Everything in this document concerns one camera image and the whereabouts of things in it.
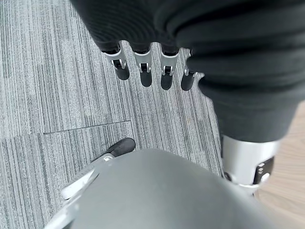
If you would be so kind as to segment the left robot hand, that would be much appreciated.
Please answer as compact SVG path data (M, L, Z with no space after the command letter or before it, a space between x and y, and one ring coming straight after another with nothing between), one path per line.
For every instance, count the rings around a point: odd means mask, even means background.
M118 76L129 74L119 42L128 41L142 83L152 42L162 45L163 89L180 48L191 56L181 82L194 77L214 105L224 176L254 193L271 175L281 139L305 99L305 3L302 0L74 0L72 5Z

